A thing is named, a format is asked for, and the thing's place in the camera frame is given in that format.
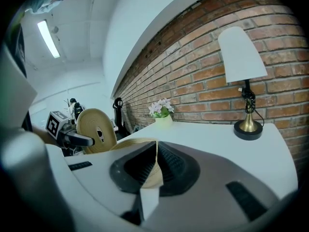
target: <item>lamp shade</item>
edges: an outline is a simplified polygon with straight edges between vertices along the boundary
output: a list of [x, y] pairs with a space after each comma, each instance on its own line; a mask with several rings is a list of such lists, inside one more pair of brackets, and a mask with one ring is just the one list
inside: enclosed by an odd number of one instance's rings
[[227, 83], [267, 75], [259, 53], [242, 28], [231, 27], [224, 30], [219, 35], [218, 42]]

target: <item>black cable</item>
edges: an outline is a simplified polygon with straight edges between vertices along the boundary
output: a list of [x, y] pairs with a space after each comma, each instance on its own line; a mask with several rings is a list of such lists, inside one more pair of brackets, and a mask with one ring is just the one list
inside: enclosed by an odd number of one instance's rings
[[264, 119], [255, 109], [255, 94], [249, 88], [243, 88], [241, 95], [243, 99], [246, 101], [246, 108], [245, 108], [246, 113], [251, 114], [255, 111], [263, 120], [263, 125], [262, 125], [263, 127], [265, 123]]
[[263, 120], [263, 125], [262, 125], [262, 127], [264, 126], [264, 119], [263, 119], [263, 117], [258, 113], [258, 111], [256, 111], [255, 110], [255, 112], [261, 117], [261, 119]]

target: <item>lamp base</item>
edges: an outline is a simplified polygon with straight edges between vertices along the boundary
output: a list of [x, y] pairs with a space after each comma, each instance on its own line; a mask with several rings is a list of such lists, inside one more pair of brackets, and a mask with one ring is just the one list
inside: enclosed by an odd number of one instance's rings
[[237, 137], [251, 141], [256, 140], [262, 135], [263, 127], [259, 122], [253, 121], [254, 127], [256, 128], [255, 131], [244, 131], [241, 129], [241, 124], [244, 122], [244, 120], [237, 121], [234, 125], [234, 133]]

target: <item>fluorescent light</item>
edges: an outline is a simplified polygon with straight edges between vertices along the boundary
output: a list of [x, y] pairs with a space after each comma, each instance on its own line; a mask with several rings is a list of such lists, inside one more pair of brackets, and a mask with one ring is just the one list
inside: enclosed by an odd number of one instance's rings
[[40, 33], [41, 33], [48, 49], [50, 50], [53, 57], [54, 58], [60, 57], [60, 54], [58, 53], [57, 48], [56, 48], [54, 41], [52, 39], [52, 36], [50, 35], [50, 32], [48, 30], [46, 21], [39, 22], [38, 27], [39, 27]]

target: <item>potted plant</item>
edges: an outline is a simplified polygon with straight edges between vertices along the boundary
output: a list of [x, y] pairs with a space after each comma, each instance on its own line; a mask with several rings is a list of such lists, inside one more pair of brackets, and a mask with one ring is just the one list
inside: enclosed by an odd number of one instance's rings
[[166, 128], [171, 126], [173, 120], [170, 113], [174, 113], [174, 108], [170, 105], [170, 99], [164, 98], [155, 103], [152, 103], [148, 107], [150, 116], [155, 118], [156, 124], [161, 128]]

